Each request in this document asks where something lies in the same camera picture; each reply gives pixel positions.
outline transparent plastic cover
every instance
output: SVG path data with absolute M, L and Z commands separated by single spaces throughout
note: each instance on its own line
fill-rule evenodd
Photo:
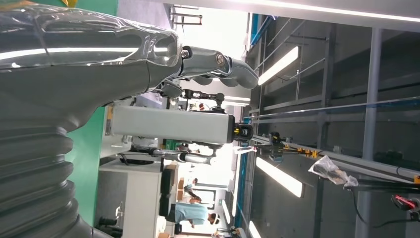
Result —
M 346 172 L 340 170 L 327 155 L 316 161 L 308 171 L 329 179 L 336 185 L 344 184 L 345 187 L 359 185 L 355 177 L 348 176 Z
M 175 66 L 181 50 L 172 30 L 77 8 L 0 0 L 0 69 L 144 60 Z

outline plastic bag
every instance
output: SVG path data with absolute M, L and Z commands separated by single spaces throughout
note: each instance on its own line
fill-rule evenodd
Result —
M 339 169 L 327 155 L 316 161 L 308 171 L 329 179 L 336 185 L 344 184 L 345 187 L 359 185 L 355 177 L 348 176 Z

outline red object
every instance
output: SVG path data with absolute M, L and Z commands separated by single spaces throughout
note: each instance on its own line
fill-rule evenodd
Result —
M 401 196 L 399 196 L 399 195 L 396 195 L 396 196 L 395 196 L 395 199 L 396 199 L 397 201 L 399 201 L 400 203 L 402 203 L 402 204 L 405 204 L 405 205 L 409 206 L 409 207 L 410 207 L 410 210 L 415 209 L 415 208 L 417 207 L 417 204 L 416 204 L 416 203 L 414 203 L 414 202 L 412 202 L 412 201 L 409 201 L 409 200 L 407 200 L 407 199 L 405 199 L 405 198 L 403 198 L 403 197 L 401 197 Z

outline black cable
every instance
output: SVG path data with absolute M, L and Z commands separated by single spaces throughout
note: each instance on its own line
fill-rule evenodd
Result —
M 351 193 L 352 193 L 352 195 L 353 195 L 353 204 L 354 204 L 354 207 L 355 207 L 355 210 L 356 210 L 356 214 L 357 214 L 357 216 L 359 217 L 359 219 L 360 219 L 363 223 L 365 223 L 367 226 L 370 226 L 370 227 L 372 227 L 372 228 L 381 228 L 381 227 L 384 227 L 384 226 L 389 225 L 389 224 L 396 224 L 396 223 L 408 223 L 408 222 L 417 222 L 417 220 L 412 220 L 412 219 L 400 219 L 400 220 L 391 220 L 391 221 L 387 221 L 387 222 L 384 222 L 384 223 L 379 224 L 379 225 L 371 225 L 370 223 L 366 222 L 366 221 L 363 219 L 363 217 L 360 215 L 360 212 L 359 212 L 359 210 L 357 209 L 356 195 L 355 195 L 355 193 L 354 193 L 354 191 L 353 191 L 352 189 L 350 189 L 350 192 L 351 192 Z

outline metal bolt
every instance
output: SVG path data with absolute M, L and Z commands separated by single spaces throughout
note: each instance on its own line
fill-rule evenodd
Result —
M 182 50 L 181 51 L 181 57 L 182 58 L 189 58 L 190 57 L 190 52 L 188 50 Z
M 216 55 L 216 61 L 218 64 L 223 64 L 224 63 L 224 57 L 222 54 L 217 54 Z

